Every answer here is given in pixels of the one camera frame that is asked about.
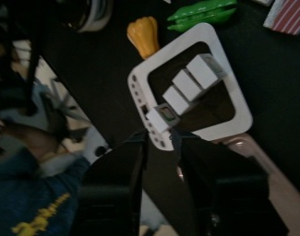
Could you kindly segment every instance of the black surface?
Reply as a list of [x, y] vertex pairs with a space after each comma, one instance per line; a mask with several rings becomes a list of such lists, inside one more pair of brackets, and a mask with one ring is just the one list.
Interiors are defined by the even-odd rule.
[[[106, 28], [83, 34], [63, 29], [54, 10], [47, 12], [43, 57], [114, 147], [142, 127], [127, 87], [127, 76], [142, 59], [126, 37], [127, 25], [154, 16], [165, 46], [181, 35], [166, 30], [167, 16], [194, 2], [117, 0]], [[214, 29], [253, 115], [248, 133], [300, 190], [300, 36], [262, 27], [268, 7], [244, 0], [237, 8], [230, 21]], [[169, 220], [178, 233], [194, 235], [190, 219], [181, 223], [190, 209], [175, 166], [174, 154], [151, 147], [143, 185], [163, 212], [173, 212]]]

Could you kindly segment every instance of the red and white striped object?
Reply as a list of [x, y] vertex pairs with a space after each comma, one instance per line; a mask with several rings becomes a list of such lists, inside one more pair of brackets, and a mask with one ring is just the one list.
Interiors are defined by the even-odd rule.
[[272, 30], [292, 35], [300, 33], [300, 0], [285, 0]]

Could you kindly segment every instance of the plastic part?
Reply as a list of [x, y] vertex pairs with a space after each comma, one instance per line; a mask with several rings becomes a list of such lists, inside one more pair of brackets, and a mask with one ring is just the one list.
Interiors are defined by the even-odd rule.
[[159, 50], [157, 28], [154, 17], [139, 18], [127, 27], [127, 38], [143, 59], [149, 58]]
[[185, 32], [201, 22], [225, 23], [236, 11], [236, 5], [236, 0], [212, 0], [185, 6], [166, 19], [167, 21], [175, 20], [175, 24], [167, 29]]

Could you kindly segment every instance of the white plastic frame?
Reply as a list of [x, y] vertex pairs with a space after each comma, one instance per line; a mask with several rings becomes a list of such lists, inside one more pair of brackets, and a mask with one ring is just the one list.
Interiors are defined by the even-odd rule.
[[206, 23], [200, 23], [133, 69], [127, 78], [129, 89], [133, 94], [134, 104], [139, 112], [143, 125], [150, 131], [150, 139], [154, 146], [157, 146], [157, 148], [161, 150], [173, 150], [173, 146], [169, 140], [169, 131], [165, 131], [162, 134], [159, 134], [151, 127], [142, 111], [142, 106], [146, 106], [147, 110], [150, 110], [150, 108], [158, 105], [155, 98], [153, 97], [147, 77], [150, 72], [157, 67], [159, 67], [166, 61], [169, 61], [185, 49], [188, 49], [200, 41], [208, 44], [214, 60], [218, 62], [218, 64], [221, 64], [224, 70], [228, 73], [222, 79], [234, 107], [234, 117], [232, 120], [200, 129], [193, 133], [202, 139], [213, 141], [222, 137], [241, 134], [249, 129], [252, 125], [250, 111], [245, 103], [244, 94], [236, 81], [236, 77], [229, 65], [229, 60], [226, 58], [213, 26]]

